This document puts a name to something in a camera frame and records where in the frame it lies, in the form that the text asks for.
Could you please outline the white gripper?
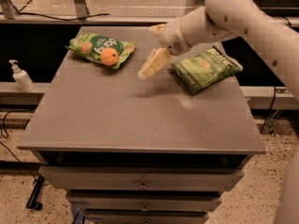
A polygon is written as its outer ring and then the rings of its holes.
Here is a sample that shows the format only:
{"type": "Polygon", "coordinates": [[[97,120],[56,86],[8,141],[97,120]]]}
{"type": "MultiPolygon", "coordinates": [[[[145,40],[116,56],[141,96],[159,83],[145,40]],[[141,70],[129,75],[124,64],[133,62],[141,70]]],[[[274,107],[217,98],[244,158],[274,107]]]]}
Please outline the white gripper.
{"type": "Polygon", "coordinates": [[[155,75],[170,62],[171,55],[179,56],[191,49],[187,40],[187,28],[190,23],[184,17],[177,17],[168,23],[152,25],[149,30],[157,37],[162,48],[153,49],[146,62],[138,71],[140,79],[155,75]]]}

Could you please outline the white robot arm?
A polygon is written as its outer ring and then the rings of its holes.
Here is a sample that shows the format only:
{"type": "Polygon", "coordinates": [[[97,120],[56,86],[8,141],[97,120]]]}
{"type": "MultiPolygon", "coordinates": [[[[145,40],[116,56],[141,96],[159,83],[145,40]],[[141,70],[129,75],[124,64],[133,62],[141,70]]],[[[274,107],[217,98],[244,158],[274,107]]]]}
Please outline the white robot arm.
{"type": "MultiPolygon", "coordinates": [[[[299,34],[289,26],[263,13],[253,0],[205,0],[196,10],[154,25],[151,31],[158,37],[155,49],[139,72],[151,77],[170,55],[180,55],[192,47],[220,41],[231,34],[240,36],[258,54],[276,77],[299,100],[299,34]]],[[[282,182],[276,213],[271,221],[263,217],[224,218],[219,224],[299,224],[299,152],[296,152],[282,182]]]]}

